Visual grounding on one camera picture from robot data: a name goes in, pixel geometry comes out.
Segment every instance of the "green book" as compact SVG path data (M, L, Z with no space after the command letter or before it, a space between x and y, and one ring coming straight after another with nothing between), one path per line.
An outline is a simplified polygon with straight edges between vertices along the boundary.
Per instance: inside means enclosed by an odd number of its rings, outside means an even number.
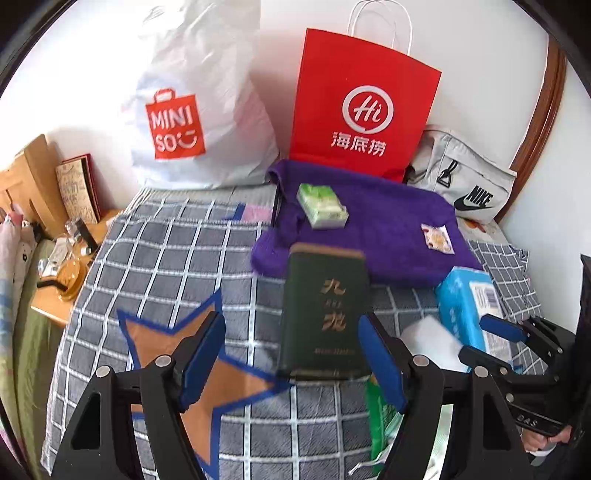
M284 287L278 374L301 379L368 375L357 325L369 309L363 252L294 244Z

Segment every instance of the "blue gripper pad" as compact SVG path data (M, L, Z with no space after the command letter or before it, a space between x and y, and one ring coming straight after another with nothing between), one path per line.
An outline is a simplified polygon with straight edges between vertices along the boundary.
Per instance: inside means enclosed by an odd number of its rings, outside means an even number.
M525 342L527 337L519 325L502 320L494 315L486 314L480 319L480 328L487 332L494 333L510 342Z
M402 373L367 315L363 315L359 319L358 335L365 359L378 380L384 399L390 405L394 405L396 410L403 413L408 400L404 395Z
M183 392L178 399L183 410L199 400L225 337L226 320L217 315L184 371Z

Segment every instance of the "hi logo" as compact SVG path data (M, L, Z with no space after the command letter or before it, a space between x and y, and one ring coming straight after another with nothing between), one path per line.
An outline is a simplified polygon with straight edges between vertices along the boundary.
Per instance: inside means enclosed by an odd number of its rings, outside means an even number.
M349 92L343 101L343 119L360 134L376 134L384 130L394 116L394 104L381 88L362 85Z

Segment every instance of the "miniso bag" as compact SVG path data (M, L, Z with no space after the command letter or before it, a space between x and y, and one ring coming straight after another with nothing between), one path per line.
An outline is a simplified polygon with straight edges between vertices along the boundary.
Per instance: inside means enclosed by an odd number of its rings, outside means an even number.
M277 158L275 134L248 73L259 0L167 0L140 40L149 61L123 106L142 186L256 184Z

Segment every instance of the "metal screw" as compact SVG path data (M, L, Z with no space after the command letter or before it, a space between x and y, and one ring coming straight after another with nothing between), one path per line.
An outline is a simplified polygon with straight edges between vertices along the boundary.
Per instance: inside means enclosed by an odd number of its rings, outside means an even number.
M96 369L96 376L99 378L106 377L111 372L111 368L107 365L102 365L101 367Z
M429 364L429 359L424 355L416 355L413 357L413 363L417 367L426 367Z
M162 367L167 367L170 365L170 362L172 362L173 359L170 358L170 355L160 355L157 359L156 359L156 366L162 368Z
M486 378L488 376L488 370L480 365L474 368L474 373L480 378Z

